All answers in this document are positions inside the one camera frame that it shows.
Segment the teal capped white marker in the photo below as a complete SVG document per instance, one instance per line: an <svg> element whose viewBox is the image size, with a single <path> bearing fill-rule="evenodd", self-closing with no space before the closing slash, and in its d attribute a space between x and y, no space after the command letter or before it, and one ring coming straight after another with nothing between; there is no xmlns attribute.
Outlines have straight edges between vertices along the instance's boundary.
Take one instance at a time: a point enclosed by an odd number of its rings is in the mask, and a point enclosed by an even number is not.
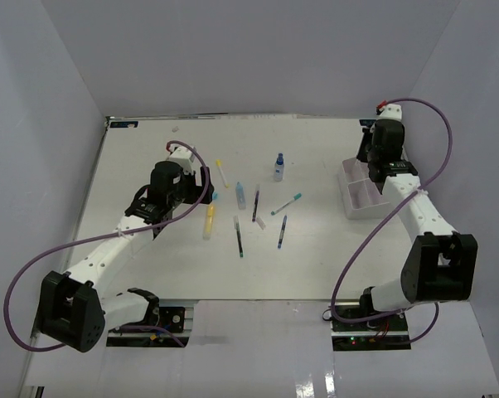
<svg viewBox="0 0 499 398"><path fill-rule="evenodd" d="M275 215L279 214L281 211L286 209L288 206L291 206L292 204L294 204L294 202L297 201L298 199L300 199L301 197L302 197L302 193L301 192L297 193L296 195L291 197L287 202L285 202L283 205L281 205L279 208L272 210L270 212L270 215L275 216Z"/></svg>

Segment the white compartment organizer tray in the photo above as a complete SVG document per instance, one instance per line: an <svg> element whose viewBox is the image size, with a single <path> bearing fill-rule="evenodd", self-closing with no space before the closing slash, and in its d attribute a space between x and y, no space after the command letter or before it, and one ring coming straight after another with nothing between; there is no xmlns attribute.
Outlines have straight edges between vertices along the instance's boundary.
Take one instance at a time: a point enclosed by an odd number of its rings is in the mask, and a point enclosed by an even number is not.
<svg viewBox="0 0 499 398"><path fill-rule="evenodd" d="M390 213L391 205L370 180L366 163L343 160L337 178L347 219L381 220Z"/></svg>

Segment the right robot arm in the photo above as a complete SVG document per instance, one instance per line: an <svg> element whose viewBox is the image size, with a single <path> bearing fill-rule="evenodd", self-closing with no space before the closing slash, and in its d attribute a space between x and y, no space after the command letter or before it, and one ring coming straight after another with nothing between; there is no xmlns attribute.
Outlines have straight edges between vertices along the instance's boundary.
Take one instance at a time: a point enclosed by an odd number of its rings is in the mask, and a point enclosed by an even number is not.
<svg viewBox="0 0 499 398"><path fill-rule="evenodd" d="M369 287L360 298L360 324L371 331L386 324L391 311L419 303L465 301L472 291L478 244L440 215L422 189L413 164L404 160L404 125L379 119L366 132L360 159L378 192L398 212L411 240L400 275Z"/></svg>

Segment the dark green gel pen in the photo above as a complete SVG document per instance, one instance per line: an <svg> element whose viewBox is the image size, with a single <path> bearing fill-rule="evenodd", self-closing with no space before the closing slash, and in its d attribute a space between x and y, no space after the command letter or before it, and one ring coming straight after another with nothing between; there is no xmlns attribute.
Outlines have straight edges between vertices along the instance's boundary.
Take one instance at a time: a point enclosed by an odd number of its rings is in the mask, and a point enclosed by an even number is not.
<svg viewBox="0 0 499 398"><path fill-rule="evenodd" d="M236 233L236 237L237 237L237 245L238 245L239 257L243 258L244 257L244 250L243 250L242 239L241 239L239 217L238 216L234 216L233 217L233 222L234 222L234 228L235 228L235 233Z"/></svg>

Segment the blue highlighter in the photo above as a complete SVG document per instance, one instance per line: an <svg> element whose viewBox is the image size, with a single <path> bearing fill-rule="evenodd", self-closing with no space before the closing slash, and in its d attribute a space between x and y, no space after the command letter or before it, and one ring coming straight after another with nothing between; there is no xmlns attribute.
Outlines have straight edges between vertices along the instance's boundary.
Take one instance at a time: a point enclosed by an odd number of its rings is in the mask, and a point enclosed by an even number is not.
<svg viewBox="0 0 499 398"><path fill-rule="evenodd" d="M237 182L235 186L235 195L237 200L237 206L240 210L244 210L246 208L246 200L245 200L245 192L242 184Z"/></svg>

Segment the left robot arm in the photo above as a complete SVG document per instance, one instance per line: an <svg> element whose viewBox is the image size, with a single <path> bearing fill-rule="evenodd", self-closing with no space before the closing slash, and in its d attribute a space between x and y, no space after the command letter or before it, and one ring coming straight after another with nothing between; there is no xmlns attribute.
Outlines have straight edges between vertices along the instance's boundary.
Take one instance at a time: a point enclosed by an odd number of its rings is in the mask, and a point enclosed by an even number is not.
<svg viewBox="0 0 499 398"><path fill-rule="evenodd" d="M43 279L37 331L87 352L104 330L155 328L160 314L156 294L139 288L112 297L104 293L119 271L173 221L181 204L209 204L213 191L208 167L185 172L172 161L157 163L149 184L138 189L114 233L64 273L51 271Z"/></svg>

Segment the purple gel pen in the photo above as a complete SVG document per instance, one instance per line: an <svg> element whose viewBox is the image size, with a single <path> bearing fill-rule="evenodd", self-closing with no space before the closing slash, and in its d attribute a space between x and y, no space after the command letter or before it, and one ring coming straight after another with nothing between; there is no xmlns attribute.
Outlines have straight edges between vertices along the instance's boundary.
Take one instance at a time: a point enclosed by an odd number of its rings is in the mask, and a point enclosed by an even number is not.
<svg viewBox="0 0 499 398"><path fill-rule="evenodd" d="M259 194L260 194L260 184L256 184L255 192L254 192L254 205L252 211L252 222L256 222L257 213L258 213L258 205L259 205Z"/></svg>

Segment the left blue corner label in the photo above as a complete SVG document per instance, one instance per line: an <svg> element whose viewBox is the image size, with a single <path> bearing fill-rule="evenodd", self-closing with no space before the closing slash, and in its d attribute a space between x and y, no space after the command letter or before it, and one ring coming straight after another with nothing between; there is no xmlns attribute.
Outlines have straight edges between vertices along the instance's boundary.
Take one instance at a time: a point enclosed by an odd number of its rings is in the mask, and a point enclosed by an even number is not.
<svg viewBox="0 0 499 398"><path fill-rule="evenodd" d="M135 129L138 127L138 121L112 121L109 127L111 129Z"/></svg>

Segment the yellow highlighter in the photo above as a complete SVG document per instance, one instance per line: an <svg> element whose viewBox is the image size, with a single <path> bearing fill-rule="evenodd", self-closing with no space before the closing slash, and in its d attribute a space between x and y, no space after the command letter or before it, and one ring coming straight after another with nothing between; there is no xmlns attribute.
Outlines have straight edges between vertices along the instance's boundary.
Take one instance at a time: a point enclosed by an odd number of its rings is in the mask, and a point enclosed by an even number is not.
<svg viewBox="0 0 499 398"><path fill-rule="evenodd" d="M207 211L206 211L204 230L203 230L203 235L202 235L204 240L209 240L211 238L211 232L212 232L212 226L213 226L215 213L216 213L216 206L213 203L211 203L207 207Z"/></svg>

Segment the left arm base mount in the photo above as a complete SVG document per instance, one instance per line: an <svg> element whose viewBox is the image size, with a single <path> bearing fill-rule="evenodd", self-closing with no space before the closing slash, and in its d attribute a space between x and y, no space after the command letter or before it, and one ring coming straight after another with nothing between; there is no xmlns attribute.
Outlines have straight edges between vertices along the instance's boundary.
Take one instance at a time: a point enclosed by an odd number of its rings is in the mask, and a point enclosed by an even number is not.
<svg viewBox="0 0 499 398"><path fill-rule="evenodd" d="M160 307L157 315L146 323L129 323L112 329L112 332L160 332L160 328L171 333L182 333L185 330L185 307L165 306Z"/></svg>

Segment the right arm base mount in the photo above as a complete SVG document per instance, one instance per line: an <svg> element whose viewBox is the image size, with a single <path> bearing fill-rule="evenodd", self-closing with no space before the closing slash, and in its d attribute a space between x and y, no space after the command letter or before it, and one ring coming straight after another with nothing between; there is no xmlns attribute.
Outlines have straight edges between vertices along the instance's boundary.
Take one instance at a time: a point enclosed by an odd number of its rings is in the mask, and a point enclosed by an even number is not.
<svg viewBox="0 0 499 398"><path fill-rule="evenodd" d="M409 350L411 348L408 323L404 314L369 321L368 323L342 323L328 308L322 320L331 325L334 352L372 352Z"/></svg>

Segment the blue gel pen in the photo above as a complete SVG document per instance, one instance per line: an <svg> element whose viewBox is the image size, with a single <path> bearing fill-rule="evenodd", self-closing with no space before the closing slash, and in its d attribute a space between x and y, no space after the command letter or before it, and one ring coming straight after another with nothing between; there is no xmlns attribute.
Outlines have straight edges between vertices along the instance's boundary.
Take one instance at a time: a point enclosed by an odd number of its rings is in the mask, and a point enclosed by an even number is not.
<svg viewBox="0 0 499 398"><path fill-rule="evenodd" d="M282 221L281 229L279 232L279 240L278 240L278 245L277 245L278 249L282 248L287 222L288 222L288 215L285 214L283 216L283 221Z"/></svg>

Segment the blue corner label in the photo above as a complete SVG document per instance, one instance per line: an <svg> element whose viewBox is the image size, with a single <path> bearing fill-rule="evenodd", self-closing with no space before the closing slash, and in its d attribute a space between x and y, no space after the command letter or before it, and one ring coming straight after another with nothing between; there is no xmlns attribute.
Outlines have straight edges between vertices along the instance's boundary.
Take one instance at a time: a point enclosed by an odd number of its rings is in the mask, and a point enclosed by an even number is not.
<svg viewBox="0 0 499 398"><path fill-rule="evenodd" d="M111 129L135 129L138 127L138 121L112 121L109 127Z"/></svg>
<svg viewBox="0 0 499 398"><path fill-rule="evenodd" d="M362 127L370 127L375 122L374 119L360 119L359 123Z"/></svg>

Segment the small blue spray bottle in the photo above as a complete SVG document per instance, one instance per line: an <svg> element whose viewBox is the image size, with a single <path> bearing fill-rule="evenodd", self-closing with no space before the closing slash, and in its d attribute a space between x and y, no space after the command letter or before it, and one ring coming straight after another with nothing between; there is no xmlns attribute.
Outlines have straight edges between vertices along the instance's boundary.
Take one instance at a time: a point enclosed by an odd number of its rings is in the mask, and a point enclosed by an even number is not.
<svg viewBox="0 0 499 398"><path fill-rule="evenodd" d="M284 171L284 158L283 154L279 153L274 164L274 180L276 182L281 182L283 180L283 171Z"/></svg>

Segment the yellow capped white marker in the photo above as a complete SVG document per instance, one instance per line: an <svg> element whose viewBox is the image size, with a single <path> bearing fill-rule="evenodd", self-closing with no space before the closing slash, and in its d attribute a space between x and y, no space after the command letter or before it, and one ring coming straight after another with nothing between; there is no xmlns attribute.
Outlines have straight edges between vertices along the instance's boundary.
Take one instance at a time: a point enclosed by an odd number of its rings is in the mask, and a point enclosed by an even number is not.
<svg viewBox="0 0 499 398"><path fill-rule="evenodd" d="M220 178L221 178L221 181L222 181L222 184L225 188L229 188L230 187L230 184L226 178L226 175L225 175L225 172L224 172L224 169L222 167L222 161L220 159L216 159L216 167L218 169L218 172L220 174Z"/></svg>

